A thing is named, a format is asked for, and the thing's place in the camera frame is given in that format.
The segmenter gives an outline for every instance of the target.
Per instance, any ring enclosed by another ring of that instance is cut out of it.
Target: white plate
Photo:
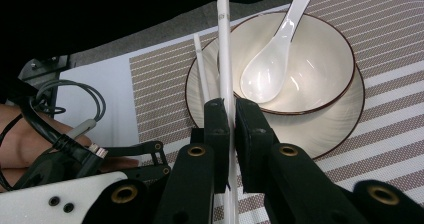
[[[219,73],[217,69],[218,39],[210,42],[203,50],[206,78],[211,99],[219,96]],[[264,113],[281,143],[301,147],[311,158],[322,156],[343,143],[355,129],[361,117],[364,103],[364,82],[359,69],[350,88],[328,111],[313,120],[299,122],[296,116]],[[203,127],[203,96],[197,60],[190,68],[186,80],[186,104],[197,127]]]

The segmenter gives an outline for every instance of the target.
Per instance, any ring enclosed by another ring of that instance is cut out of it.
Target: dark surface
[[[95,48],[213,1],[1,0],[0,80],[4,75],[17,77],[33,59]],[[231,0],[243,4],[258,1],[262,0]]]

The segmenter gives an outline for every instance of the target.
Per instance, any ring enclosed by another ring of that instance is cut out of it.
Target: white chopstick
[[[218,0],[218,41],[220,95],[224,99],[230,127],[229,174],[227,190],[224,193],[224,222],[239,224],[236,152],[234,146],[235,105],[233,94],[233,74],[230,50],[230,4],[229,0]]]
[[[202,45],[200,44],[199,34],[194,33],[194,48],[196,49],[197,66],[199,68],[200,83],[202,85],[203,103],[210,100],[208,80],[206,79],[205,66],[203,64]]]

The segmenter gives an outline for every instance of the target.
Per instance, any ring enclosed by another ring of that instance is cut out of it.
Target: tablecloth
[[[365,84],[357,126],[314,161],[348,190],[381,180],[424,207],[424,0],[312,0],[306,13],[346,36]],[[202,46],[215,37],[200,36]],[[186,40],[129,59],[139,139],[162,141],[171,165],[196,127],[184,97],[195,58],[194,42]],[[238,180],[240,223],[269,223],[263,194],[243,193]],[[220,195],[214,205],[221,223]]]

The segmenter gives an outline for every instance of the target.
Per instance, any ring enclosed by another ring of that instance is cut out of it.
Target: bolt hole
[[[60,203],[60,198],[57,196],[54,196],[52,198],[50,198],[49,200],[49,205],[50,206],[57,206]]]
[[[74,204],[72,203],[67,203],[64,207],[63,207],[63,211],[66,213],[70,213],[71,211],[74,210]]]
[[[298,151],[293,147],[282,146],[280,147],[280,153],[286,156],[296,156],[298,154]]]
[[[123,185],[112,193],[112,201],[117,204],[132,201],[137,196],[138,190],[134,185]]]
[[[397,205],[399,197],[389,189],[381,186],[368,187],[368,193],[377,201],[387,205]]]
[[[180,211],[174,214],[173,221],[175,224],[183,224],[188,222],[188,214],[185,211]]]
[[[195,146],[188,149],[188,154],[190,156],[202,156],[203,154],[205,154],[205,152],[206,152],[205,148],[200,146]]]

